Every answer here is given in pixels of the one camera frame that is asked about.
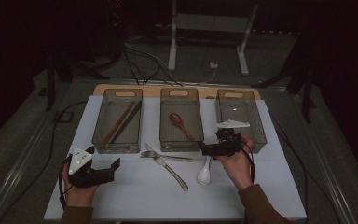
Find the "hand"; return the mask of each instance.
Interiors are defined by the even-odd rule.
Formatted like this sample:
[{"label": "hand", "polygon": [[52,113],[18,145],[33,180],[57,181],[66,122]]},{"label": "hand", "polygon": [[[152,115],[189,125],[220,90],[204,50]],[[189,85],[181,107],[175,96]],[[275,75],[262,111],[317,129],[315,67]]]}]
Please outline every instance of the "hand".
[{"label": "hand", "polygon": [[92,199],[94,198],[95,191],[98,186],[92,186],[90,188],[77,188],[69,183],[68,179],[69,162],[63,166],[62,179],[65,184],[65,198],[66,206],[74,207],[91,207]]},{"label": "hand", "polygon": [[[241,141],[242,148],[247,153],[250,153],[254,145],[253,141],[244,134],[241,134]],[[228,177],[232,180],[237,190],[246,189],[253,185],[250,162],[242,151],[237,152],[231,157],[218,156],[216,158],[222,162]]]}]

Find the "fork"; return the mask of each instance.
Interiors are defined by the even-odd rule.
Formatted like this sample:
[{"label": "fork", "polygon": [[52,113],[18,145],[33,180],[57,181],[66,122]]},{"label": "fork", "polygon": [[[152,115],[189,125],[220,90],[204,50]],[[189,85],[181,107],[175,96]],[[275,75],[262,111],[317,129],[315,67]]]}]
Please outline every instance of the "fork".
[{"label": "fork", "polygon": [[171,159],[171,160],[176,160],[176,161],[189,161],[189,162],[193,161],[193,159],[187,158],[187,157],[174,157],[174,156],[160,155],[155,151],[144,151],[141,153],[141,157],[142,158],[161,157],[161,158],[166,158],[166,159]]}]

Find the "dark background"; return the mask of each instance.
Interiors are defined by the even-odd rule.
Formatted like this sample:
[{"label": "dark background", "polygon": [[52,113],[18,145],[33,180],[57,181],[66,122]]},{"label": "dark background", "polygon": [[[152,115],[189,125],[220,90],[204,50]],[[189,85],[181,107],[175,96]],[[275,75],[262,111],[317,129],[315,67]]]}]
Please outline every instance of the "dark background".
[{"label": "dark background", "polygon": [[[171,1],[117,2],[123,25],[133,25],[140,35],[153,37],[156,23],[171,22]],[[235,1],[179,2],[179,8],[189,12],[202,9],[204,13],[225,14],[225,4]],[[97,19],[81,19],[79,5],[82,3],[82,0],[0,0],[0,128],[34,89],[32,78],[46,69],[51,49],[66,46],[77,50],[71,51],[75,56],[92,58],[90,45],[95,34],[91,31],[92,24],[100,23]],[[253,28],[257,33],[274,31],[299,35],[284,68],[303,63],[313,68],[314,84],[320,86],[324,100],[358,160],[358,1],[265,0],[258,3]],[[228,13],[241,13],[241,8]]]}]

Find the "white plastic spoon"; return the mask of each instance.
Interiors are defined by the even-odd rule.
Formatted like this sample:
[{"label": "white plastic spoon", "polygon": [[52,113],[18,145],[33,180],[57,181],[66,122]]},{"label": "white plastic spoon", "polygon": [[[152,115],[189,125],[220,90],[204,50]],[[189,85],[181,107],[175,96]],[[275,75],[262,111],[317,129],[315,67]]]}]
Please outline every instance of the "white plastic spoon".
[{"label": "white plastic spoon", "polygon": [[211,173],[209,172],[209,164],[211,163],[211,157],[207,156],[202,170],[197,175],[197,180],[201,185],[207,185],[211,182]]}]

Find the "brown sleeve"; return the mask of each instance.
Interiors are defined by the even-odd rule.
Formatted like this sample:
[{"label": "brown sleeve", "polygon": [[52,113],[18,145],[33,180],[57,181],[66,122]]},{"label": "brown sleeve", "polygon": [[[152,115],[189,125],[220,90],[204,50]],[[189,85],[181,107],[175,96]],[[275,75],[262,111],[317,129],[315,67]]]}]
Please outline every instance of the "brown sleeve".
[{"label": "brown sleeve", "polygon": [[238,192],[243,207],[246,210],[250,224],[275,224],[290,223],[272,207],[269,199],[259,185]]},{"label": "brown sleeve", "polygon": [[93,208],[65,207],[60,224],[90,224]]}]

